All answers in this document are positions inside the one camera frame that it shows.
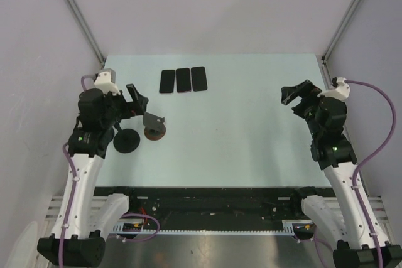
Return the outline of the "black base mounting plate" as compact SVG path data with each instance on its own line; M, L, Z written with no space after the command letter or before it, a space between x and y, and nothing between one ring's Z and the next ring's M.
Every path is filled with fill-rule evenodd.
M95 196L122 193L129 212L155 217L162 230L256 232L282 230L284 220L301 220L302 197L333 197L331 188L135 188L98 186Z

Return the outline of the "purple phone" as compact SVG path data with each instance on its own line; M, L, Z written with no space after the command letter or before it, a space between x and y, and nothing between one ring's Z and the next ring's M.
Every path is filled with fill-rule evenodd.
M192 90L189 68L176 69L176 89L178 93L190 92Z

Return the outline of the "black stand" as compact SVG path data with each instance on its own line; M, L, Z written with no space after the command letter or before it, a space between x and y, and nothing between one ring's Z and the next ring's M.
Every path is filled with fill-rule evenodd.
M119 123L114 124L117 130L113 139L113 145L117 152L128 154L136 150L140 144L139 133L134 129L122 129Z

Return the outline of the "black phone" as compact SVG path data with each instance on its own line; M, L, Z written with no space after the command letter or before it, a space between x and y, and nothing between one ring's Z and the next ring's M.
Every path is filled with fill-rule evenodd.
M192 67L190 73L192 78L192 90L194 92L206 91L208 84L205 67Z

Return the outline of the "aluminium frame post left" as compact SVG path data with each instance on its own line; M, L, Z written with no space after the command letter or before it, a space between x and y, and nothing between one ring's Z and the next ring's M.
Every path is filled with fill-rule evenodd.
M82 32L85 40L90 46L93 54L95 55L97 61L99 62L100 66L103 68L106 62L106 58L97 43L95 36L88 25L85 16L82 13L82 10L79 7L79 4L76 0L64 0L65 4L67 5L68 10L70 11L71 15L73 16L79 30Z

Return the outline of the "aluminium table rail right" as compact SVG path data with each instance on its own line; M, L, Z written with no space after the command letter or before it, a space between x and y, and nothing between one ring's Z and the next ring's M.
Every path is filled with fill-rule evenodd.
M326 89L332 88L333 75L329 65L323 56L317 56L318 67L323 78L324 86Z

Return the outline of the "aluminium frame post right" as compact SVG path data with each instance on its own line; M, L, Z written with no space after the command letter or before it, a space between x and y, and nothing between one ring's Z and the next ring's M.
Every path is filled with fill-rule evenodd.
M338 42L340 41L342 35L344 34L345 30L349 26L350 22L352 21L354 15L357 12L357 9L362 4L363 0L351 0L349 3L346 12L344 13L342 19L338 27L336 28L334 34L332 35L329 44L327 45L324 53L321 55L320 59L324 65L327 64L328 59L330 58L333 50L337 46Z

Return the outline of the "aluminium frame post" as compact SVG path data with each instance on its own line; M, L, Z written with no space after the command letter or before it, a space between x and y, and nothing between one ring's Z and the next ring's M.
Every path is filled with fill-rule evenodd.
M99 62L100 66L103 68L106 62L106 58L97 43L95 36L88 25L85 16L82 13L82 10L79 7L79 4L76 0L64 0L65 4L67 5L68 10L70 11L71 15L73 16L79 30L82 32L85 40L90 46L93 54L95 55L97 61Z
M338 27L336 28L334 34L332 35L329 44L327 45L324 53L321 55L320 59L324 65L327 64L328 59L330 58L333 50L337 46L338 42L340 41L342 35L344 34L345 30L349 26L350 22L352 21L354 15L357 12L357 9L362 4L363 0L351 0L349 3L346 12L344 13L342 19Z

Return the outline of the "silver white phone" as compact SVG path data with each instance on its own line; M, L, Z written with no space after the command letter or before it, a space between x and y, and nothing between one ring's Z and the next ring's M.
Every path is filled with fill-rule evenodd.
M171 94L175 87L175 70L162 70L159 93Z

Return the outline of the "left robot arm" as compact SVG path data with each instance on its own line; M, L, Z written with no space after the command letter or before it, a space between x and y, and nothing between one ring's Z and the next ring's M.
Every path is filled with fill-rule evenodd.
M79 95L79 113L63 152L68 161L68 178L62 205L49 237L38 241L37 251L58 267L99 267L107 237L123 215L130 218L139 210L136 199L111 194L92 220L90 213L95 186L110 143L120 153L133 152L140 136L122 129L123 119L146 113L148 98L133 84L126 86L132 100L122 92L91 88Z

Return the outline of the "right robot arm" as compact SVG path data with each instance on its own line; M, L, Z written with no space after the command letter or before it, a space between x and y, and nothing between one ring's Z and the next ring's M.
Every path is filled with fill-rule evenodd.
M401 246L392 244L380 226L366 195L352 144L345 137L345 100L350 81L334 78L332 89L323 91L311 81L281 88L281 103L305 120L312 136L312 159L328 179L337 199L340 214L327 206L314 187L296 190L290 212L296 218L308 217L332 249L336 267L397 267Z

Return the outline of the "round wooden phone stand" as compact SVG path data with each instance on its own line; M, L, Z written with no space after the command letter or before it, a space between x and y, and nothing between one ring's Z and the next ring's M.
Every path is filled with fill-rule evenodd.
M158 141L166 134L165 118L149 112L143 115L144 135L150 141Z

